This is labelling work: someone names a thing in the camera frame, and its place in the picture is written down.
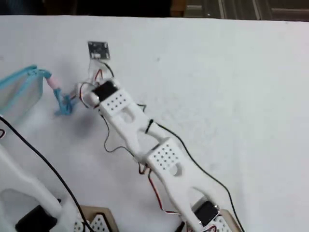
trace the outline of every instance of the black wire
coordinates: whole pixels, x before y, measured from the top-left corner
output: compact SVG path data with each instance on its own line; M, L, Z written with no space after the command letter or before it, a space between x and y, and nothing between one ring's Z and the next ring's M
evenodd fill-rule
M81 206L79 205L78 201L76 200L74 194L72 193L71 189L69 188L69 186L67 185L67 183L64 181L64 179L61 177L61 175L57 172L57 170L53 167L53 165L34 147L32 146L6 119L4 119L2 116L0 116L0 120L8 126L8 128L10 128L15 135L17 135L21 141L23 141L32 151L34 151L46 164L47 166L56 174L56 176L58 177L58 179L60 180L60 182L63 184L63 186L65 187L65 189L68 191L69 195L72 197L74 203L76 204L79 213L82 216L82 219L85 222L85 225L88 227L88 229L91 232L94 232L94 230L90 227L90 225L88 224Z
M0 129L0 139L2 139L5 136L5 130Z
M115 77L112 69L110 68L110 66L107 63L100 61L100 60L98 60L98 62L101 63L101 64L104 64L106 66L106 68L108 68L110 70L112 77Z
M145 112L147 105L145 104L137 104L140 107L143 107L142 111Z
M105 139L105 141L104 141L104 149L105 149L108 153L112 153L112 152L114 152L114 151L116 151L116 150L122 148L122 149L126 150L128 153L130 153L131 156L134 157L134 155L132 154L132 152L129 151L129 150L128 150L126 147L124 147L124 146L118 146L118 147L116 147L116 148L113 149L113 150L108 150L108 149L107 149L106 143L107 143L108 138L110 137L110 127L109 127L109 125L108 125L108 123L107 123L105 117L104 117L103 115L101 115L101 114L100 114L100 116L104 119L104 122L105 122L106 127L107 127L107 136L106 136L106 139Z
M219 185L221 185L226 191L227 191L227 194L228 194L228 197L230 198L230 202L231 202L231 205L232 205L232 208L233 208L233 212L235 214L235 217L236 217L236 220L241 228L241 230L243 232L245 232L244 228L242 227L242 224L237 216L237 213L236 213L236 210L235 210L235 207L234 207L234 204L233 204L233 200L232 200L232 196L231 196L231 193L230 191L228 190L228 188L222 183L220 182L218 179L216 179L215 177L213 177L211 174L209 174L208 172L206 172L196 161L195 159L191 156L190 152L188 151L186 145L184 144L183 140L181 139L181 137L179 137L176 133L172 132L171 130L167 129L166 127L160 125L159 123L157 123L159 127L161 127L162 129L168 131L169 133L171 133L172 135L174 135L177 139L179 139L179 141L182 143L185 151L187 152L188 156L190 157L190 159L193 161L193 163L195 163L195 165L203 172L205 173L207 176L209 176L211 179L213 179L215 182L217 182Z
M143 107L142 110L143 110L143 112L145 112L145 109L146 109L147 105L145 105L145 104L137 104L137 105L140 106L140 107ZM112 153L112 152L114 152L114 151L116 151L116 150L122 148L122 149L126 150L128 153L130 153L131 156L134 157L133 153L132 153L131 151L129 151L125 146L118 146L118 147L116 147L116 148L113 149L113 150L108 150L108 149L107 149L106 143L107 143L108 138L110 137L110 132L111 132L111 130L110 130L110 126L108 125L108 123L107 123L105 117L104 117L102 114L100 114L100 116L104 119L104 122L105 122L106 127L107 127L107 136L106 136L106 139L105 139L105 141L104 141L104 149L105 149L108 153Z

